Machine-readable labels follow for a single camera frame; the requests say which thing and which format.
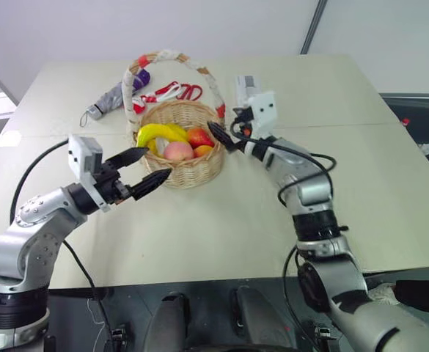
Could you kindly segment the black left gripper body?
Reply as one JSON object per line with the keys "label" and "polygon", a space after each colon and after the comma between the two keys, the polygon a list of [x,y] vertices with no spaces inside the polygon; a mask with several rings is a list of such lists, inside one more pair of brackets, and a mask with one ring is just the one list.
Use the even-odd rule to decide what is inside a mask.
{"label": "black left gripper body", "polygon": [[118,204],[131,195],[129,187],[121,182],[118,169],[118,165],[107,160],[92,173],[94,187],[109,205]]}

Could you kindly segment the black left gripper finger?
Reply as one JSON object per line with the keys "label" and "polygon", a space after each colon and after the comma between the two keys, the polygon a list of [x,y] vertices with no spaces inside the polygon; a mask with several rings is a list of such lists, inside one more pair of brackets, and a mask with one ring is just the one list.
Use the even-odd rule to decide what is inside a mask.
{"label": "black left gripper finger", "polygon": [[130,147],[105,161],[105,166],[118,170],[130,166],[141,159],[147,152],[147,147]]}
{"label": "black left gripper finger", "polygon": [[131,196],[135,201],[147,196],[161,186],[171,173],[171,169],[159,169],[143,177],[141,182],[130,187]]}

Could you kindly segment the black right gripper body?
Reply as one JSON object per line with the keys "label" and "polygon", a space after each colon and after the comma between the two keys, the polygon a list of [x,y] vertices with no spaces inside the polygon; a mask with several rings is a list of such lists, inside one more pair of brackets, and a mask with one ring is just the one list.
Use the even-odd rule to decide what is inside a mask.
{"label": "black right gripper body", "polygon": [[244,143],[244,147],[254,147],[254,114],[251,107],[234,107],[234,120],[231,123],[231,134],[240,142]]}

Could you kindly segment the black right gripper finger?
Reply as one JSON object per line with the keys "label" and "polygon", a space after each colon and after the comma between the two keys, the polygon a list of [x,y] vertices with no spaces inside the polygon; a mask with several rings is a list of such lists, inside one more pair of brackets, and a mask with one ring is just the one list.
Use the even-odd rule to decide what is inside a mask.
{"label": "black right gripper finger", "polygon": [[208,129],[215,139],[224,146],[227,152],[234,152],[238,150],[237,144],[234,143],[234,141],[231,139],[228,133],[224,131],[220,124],[209,121]]}

